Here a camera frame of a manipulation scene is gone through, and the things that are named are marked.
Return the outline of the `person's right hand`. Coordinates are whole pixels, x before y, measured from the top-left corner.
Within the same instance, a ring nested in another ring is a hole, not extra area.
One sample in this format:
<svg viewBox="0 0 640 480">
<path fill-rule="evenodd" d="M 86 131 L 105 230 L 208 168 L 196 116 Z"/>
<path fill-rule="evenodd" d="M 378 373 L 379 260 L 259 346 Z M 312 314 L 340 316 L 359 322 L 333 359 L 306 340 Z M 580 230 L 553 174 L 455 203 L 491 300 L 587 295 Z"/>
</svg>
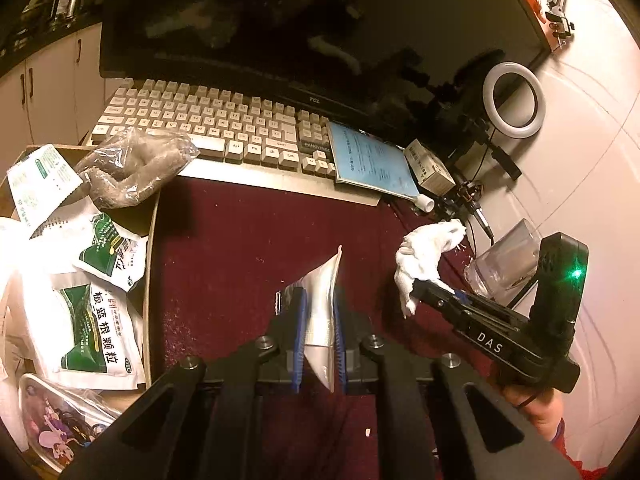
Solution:
<svg viewBox="0 0 640 480">
<path fill-rule="evenodd" d="M 564 413 L 559 390 L 550 388 L 537 392 L 522 386 L 506 386 L 501 393 L 546 440 L 552 441 L 556 437 Z"/>
</svg>

